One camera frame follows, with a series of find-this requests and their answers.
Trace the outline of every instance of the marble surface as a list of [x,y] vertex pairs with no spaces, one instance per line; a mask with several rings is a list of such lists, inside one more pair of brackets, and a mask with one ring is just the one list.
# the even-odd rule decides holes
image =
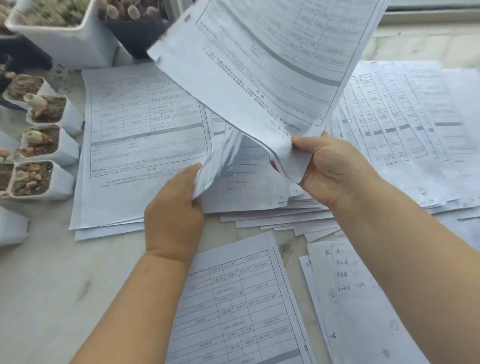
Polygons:
[[[368,44],[366,60],[441,60],[445,67],[480,69],[480,24],[381,26]],[[128,63],[126,56],[120,64]],[[67,93],[84,106],[80,74],[68,75]],[[19,136],[25,113],[1,108],[0,129]],[[76,173],[76,167],[70,168]],[[72,200],[52,203],[1,202],[31,217],[31,237],[0,249],[0,363],[67,363],[144,252],[143,232],[83,243],[68,231]],[[261,233],[236,229],[207,216],[200,250]],[[288,277],[318,363],[329,363],[298,257],[307,254],[303,237],[275,232]]]

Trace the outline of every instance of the hand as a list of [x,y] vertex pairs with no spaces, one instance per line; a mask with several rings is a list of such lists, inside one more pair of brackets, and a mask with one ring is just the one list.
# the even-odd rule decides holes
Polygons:
[[147,254],[192,263],[204,228],[200,199],[192,201],[197,163],[181,170],[145,209]]
[[300,186],[330,209],[360,186],[380,178],[352,144],[326,132],[321,137],[294,136],[292,142],[298,149],[313,154]]

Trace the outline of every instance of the forearm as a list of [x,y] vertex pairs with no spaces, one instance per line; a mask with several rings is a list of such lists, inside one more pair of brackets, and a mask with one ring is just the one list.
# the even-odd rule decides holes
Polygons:
[[188,269],[142,256],[71,364],[163,363]]
[[380,179],[332,211],[427,358],[476,362],[480,254]]

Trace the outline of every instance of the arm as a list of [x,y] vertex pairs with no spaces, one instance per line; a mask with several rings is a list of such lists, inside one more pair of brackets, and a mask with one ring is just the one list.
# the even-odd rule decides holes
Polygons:
[[301,185],[327,205],[431,363],[477,363],[480,253],[382,180],[349,143],[294,139],[314,154]]
[[71,364],[163,363],[204,216],[192,202],[200,166],[160,190],[145,210],[146,253]]

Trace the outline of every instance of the left hand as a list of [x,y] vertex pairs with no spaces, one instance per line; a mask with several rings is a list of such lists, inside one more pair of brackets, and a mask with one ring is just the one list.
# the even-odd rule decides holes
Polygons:
[[201,163],[181,170],[145,209],[147,254],[192,263],[204,228],[200,199],[192,201]]

